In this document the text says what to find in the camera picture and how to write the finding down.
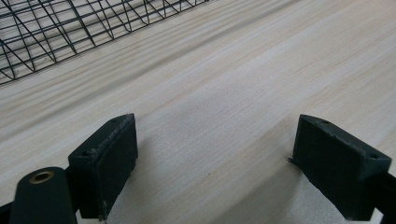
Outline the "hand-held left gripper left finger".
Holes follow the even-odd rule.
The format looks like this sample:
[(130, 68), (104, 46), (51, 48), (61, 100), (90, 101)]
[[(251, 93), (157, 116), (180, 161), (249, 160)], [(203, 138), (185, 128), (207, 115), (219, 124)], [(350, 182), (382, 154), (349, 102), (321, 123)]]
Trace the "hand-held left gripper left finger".
[(69, 187), (83, 218), (108, 217), (137, 158), (133, 114), (110, 119), (68, 156)]

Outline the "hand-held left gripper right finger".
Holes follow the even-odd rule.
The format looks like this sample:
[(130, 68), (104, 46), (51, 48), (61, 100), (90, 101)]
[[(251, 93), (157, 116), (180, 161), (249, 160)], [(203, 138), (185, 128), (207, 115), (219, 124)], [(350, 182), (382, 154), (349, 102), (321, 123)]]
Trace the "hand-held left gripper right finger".
[(391, 157), (331, 122), (299, 117), (290, 162), (351, 221), (392, 220)]

